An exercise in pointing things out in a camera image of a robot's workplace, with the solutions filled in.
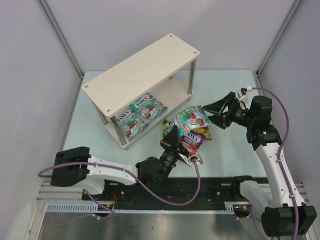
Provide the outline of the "purple Fox's berries candy bag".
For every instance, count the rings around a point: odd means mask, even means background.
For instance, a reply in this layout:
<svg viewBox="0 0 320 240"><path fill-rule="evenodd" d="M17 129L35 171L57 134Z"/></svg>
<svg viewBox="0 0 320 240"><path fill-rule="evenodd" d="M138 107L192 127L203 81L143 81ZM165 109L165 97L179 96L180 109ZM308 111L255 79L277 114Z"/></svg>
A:
<svg viewBox="0 0 320 240"><path fill-rule="evenodd" d="M187 149L189 156L195 156L206 137L193 130L180 137L181 143Z"/></svg>

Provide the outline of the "orange Fox's fruits candy bag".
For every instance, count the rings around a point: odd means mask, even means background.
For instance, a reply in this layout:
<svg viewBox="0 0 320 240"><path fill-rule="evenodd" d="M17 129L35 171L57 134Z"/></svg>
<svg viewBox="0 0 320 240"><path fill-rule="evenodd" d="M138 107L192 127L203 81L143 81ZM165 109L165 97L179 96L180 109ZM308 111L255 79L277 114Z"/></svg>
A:
<svg viewBox="0 0 320 240"><path fill-rule="evenodd" d="M203 135L205 140L209 141L212 140L211 132L208 126L199 127L193 130L194 132Z"/></svg>

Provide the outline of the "teal candy bag back side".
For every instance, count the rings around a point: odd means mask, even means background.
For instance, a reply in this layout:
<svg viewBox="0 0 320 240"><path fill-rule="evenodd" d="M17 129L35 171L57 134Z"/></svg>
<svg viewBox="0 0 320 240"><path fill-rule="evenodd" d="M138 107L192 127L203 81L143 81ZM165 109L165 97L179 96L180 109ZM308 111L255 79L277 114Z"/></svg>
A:
<svg viewBox="0 0 320 240"><path fill-rule="evenodd" d="M194 129L208 127L212 124L201 105L189 106L174 116L167 132L169 133L174 127L177 127L181 137Z"/></svg>

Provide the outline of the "teal cherry mint candy bag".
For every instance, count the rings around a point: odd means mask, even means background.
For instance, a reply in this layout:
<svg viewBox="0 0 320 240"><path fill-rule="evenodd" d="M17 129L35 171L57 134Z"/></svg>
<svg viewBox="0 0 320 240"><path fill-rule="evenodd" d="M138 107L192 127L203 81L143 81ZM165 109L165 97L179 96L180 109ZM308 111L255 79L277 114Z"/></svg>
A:
<svg viewBox="0 0 320 240"><path fill-rule="evenodd" d="M168 109L148 92L131 103L130 108L146 119L148 123L153 122Z"/></svg>

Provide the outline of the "teal Fox's mint candy bag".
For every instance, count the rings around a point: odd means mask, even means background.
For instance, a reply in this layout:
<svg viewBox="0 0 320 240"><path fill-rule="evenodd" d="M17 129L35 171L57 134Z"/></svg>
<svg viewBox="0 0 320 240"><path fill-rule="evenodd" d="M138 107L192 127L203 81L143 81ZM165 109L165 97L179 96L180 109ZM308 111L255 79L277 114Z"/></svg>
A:
<svg viewBox="0 0 320 240"><path fill-rule="evenodd" d="M116 120L122 133L129 141L132 141L149 127L148 122L144 121L131 108L126 109Z"/></svg>

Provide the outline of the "green Fox's spring tea bag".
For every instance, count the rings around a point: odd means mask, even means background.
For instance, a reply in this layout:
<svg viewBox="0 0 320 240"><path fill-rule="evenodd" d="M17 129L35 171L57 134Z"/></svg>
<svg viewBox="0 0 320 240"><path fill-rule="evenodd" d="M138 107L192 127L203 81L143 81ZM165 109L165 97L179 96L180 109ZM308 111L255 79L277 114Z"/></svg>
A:
<svg viewBox="0 0 320 240"><path fill-rule="evenodd" d="M172 122L168 121L167 119L164 119L162 122L162 135L165 137L172 128Z"/></svg>

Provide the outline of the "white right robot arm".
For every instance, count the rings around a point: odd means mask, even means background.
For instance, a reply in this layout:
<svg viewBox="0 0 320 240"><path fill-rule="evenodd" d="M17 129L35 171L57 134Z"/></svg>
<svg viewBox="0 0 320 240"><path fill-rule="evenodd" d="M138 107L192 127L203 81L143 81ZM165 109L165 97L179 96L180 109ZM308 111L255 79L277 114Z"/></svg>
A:
<svg viewBox="0 0 320 240"><path fill-rule="evenodd" d="M203 106L213 124L226 129L232 123L246 128L246 138L259 157L269 183L268 195L250 176L237 177L235 190L247 199L261 220L264 234L270 238L305 235L314 223L317 212L307 205L291 177L283 153L284 140L271 124L272 100L263 95L252 98L249 108L243 102L246 90L236 97L234 92Z"/></svg>

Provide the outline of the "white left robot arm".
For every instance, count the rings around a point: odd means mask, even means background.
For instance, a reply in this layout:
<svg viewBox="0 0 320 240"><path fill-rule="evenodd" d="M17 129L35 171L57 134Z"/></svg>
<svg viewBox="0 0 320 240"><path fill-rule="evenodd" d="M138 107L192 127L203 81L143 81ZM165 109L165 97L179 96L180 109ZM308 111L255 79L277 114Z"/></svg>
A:
<svg viewBox="0 0 320 240"><path fill-rule="evenodd" d="M138 181L157 184L168 178L177 161L189 164L196 155L182 141L177 126L160 141L160 146L164 151L159 158L151 156L136 164L103 160L91 155L89 147L85 146L60 151L55 156L50 184L54 187L77 186L92 195L102 194L106 181L125 186L135 185Z"/></svg>

